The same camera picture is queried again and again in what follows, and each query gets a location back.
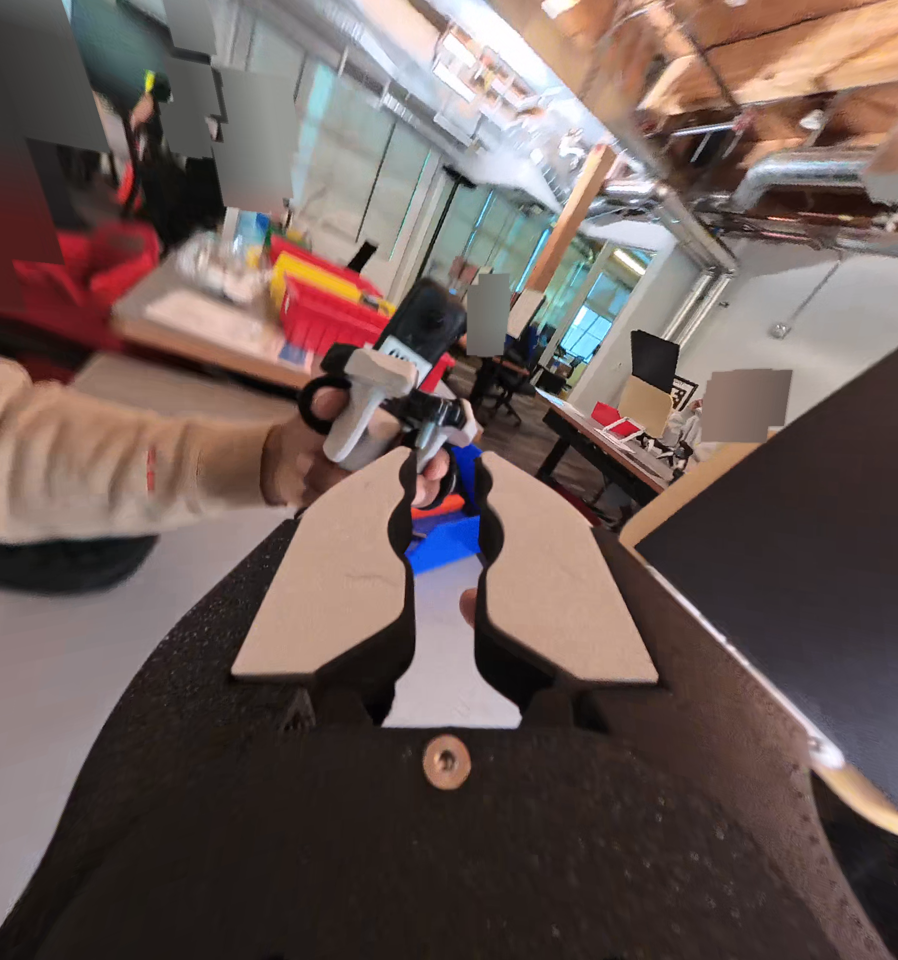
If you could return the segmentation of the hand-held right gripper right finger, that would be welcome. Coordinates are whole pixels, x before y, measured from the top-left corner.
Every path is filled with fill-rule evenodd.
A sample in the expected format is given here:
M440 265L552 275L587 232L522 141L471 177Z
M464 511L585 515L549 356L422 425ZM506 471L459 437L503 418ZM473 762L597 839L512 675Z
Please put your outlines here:
M583 514L493 452L476 462L476 495L480 637L547 678L655 686L658 670Z

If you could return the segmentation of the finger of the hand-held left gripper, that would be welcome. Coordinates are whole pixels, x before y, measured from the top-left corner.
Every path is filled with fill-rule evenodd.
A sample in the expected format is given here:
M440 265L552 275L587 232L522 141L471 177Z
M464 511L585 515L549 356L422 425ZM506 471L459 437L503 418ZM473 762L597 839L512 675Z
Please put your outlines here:
M481 436L482 425L470 416L463 426L425 422L416 434L416 469L424 471L439 450L446 445L466 447Z

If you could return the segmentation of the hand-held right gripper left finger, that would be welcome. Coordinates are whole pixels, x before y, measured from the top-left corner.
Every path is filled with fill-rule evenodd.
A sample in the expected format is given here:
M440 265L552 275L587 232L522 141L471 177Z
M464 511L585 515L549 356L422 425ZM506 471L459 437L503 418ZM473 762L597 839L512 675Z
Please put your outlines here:
M313 677L395 622L406 566L389 537L415 491L415 457L397 448L351 473L303 514L232 664L239 680Z

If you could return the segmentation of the blue plastic bin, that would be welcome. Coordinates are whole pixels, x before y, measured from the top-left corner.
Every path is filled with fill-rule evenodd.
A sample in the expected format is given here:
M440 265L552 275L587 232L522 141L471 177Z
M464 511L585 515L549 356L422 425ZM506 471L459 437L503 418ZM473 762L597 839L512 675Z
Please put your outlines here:
M479 553L475 467L481 453L475 443L453 448L455 474L450 491L444 498L452 494L463 496L467 501L465 511L427 517L411 515L412 537L406 556L413 574L439 570Z

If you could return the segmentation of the person's left forearm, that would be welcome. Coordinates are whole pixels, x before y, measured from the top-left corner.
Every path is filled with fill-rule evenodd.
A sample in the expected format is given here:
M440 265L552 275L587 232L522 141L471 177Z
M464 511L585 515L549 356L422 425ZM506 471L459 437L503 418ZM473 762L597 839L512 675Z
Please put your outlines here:
M109 404L0 358L0 544L157 534L261 507L269 431Z

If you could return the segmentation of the person's left hand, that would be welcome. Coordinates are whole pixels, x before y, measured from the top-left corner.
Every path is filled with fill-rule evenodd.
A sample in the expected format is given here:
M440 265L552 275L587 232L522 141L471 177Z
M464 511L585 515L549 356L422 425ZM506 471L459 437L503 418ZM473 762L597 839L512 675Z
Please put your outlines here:
M261 461L261 492L268 505L308 507L348 476L325 457L323 445L324 438L305 424L300 413L270 429ZM439 450L417 475L412 506L430 507L452 469L451 455Z

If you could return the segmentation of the black office chair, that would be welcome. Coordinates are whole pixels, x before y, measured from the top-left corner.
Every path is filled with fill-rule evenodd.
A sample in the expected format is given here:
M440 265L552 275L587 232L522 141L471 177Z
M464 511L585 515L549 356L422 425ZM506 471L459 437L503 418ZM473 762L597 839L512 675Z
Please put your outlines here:
M498 396L492 408L492 419L500 410L510 416L516 428L521 428L523 419L519 410L513 406L515 397L533 400L535 387L531 382L537 366L539 333L537 326L530 322L518 339L506 343L502 357L496 365L496 384Z

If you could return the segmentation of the long wooden desk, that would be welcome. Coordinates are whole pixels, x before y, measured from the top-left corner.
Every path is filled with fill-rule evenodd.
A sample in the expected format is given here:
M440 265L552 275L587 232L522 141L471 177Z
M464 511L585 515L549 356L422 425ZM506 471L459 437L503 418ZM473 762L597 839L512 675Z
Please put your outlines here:
M555 436L555 443L535 473L535 478L553 482L555 469L569 450L578 453L598 470L608 486L617 487L639 507L661 495L671 484L662 473L663 465L652 465L639 459L640 449L627 442L614 442L606 437L590 415L582 414L570 403L545 391L537 396L546 405L543 425Z

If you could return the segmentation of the wooden pillar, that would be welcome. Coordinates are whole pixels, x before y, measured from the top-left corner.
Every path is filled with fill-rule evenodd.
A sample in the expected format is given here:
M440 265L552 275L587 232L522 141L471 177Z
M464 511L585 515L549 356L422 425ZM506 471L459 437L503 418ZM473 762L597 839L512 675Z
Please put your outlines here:
M615 158L615 150L606 142L600 142L589 151L580 169L575 186L527 277L525 289L542 294L546 293L566 250L571 245L575 234L577 234L585 219L590 205L599 195Z

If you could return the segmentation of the clear water bottle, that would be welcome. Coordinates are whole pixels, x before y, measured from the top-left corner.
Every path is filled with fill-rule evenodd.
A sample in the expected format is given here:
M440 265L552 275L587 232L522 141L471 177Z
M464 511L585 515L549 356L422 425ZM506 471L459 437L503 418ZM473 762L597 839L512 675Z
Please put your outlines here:
M268 214L239 210L232 251L240 263L252 268L258 265L269 225Z

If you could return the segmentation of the tilted board on stand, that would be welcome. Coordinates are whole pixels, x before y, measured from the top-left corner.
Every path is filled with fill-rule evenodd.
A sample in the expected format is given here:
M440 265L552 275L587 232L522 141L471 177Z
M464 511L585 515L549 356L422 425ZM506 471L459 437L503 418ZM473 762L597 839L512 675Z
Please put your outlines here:
M619 411L649 438L658 440L673 410L671 391L680 347L639 329L631 331L630 344L631 374L623 386Z

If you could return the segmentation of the clear plastic bag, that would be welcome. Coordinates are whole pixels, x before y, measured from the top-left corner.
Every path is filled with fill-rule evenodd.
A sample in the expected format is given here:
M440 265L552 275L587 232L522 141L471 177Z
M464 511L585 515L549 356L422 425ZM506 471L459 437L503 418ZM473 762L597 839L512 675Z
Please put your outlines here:
M228 242L220 234L201 231L179 246L176 269L202 293L247 306L270 289L271 269L261 257L260 246L248 246L240 238Z

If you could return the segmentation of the wooden board with black sheet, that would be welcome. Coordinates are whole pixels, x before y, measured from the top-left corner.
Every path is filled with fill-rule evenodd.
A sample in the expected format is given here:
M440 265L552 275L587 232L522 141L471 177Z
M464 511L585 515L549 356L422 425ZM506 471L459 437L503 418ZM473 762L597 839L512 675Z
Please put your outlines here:
M898 836L898 348L761 444L727 444L623 528Z

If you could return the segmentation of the red backpack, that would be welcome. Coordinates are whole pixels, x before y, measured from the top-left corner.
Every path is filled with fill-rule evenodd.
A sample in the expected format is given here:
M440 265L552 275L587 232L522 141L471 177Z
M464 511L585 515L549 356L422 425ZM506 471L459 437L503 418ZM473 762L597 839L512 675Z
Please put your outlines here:
M23 296L16 319L94 352L120 352L114 304L160 263L148 222L118 221L88 231L58 229L62 263L16 260Z

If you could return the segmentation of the silver air duct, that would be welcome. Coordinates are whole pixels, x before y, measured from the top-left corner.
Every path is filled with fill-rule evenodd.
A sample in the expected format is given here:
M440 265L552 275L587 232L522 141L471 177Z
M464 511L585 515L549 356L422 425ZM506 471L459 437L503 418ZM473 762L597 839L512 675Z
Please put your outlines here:
M560 205L609 144L593 225L678 210L714 234L888 251L898 231L898 2L433 2L464 116Z

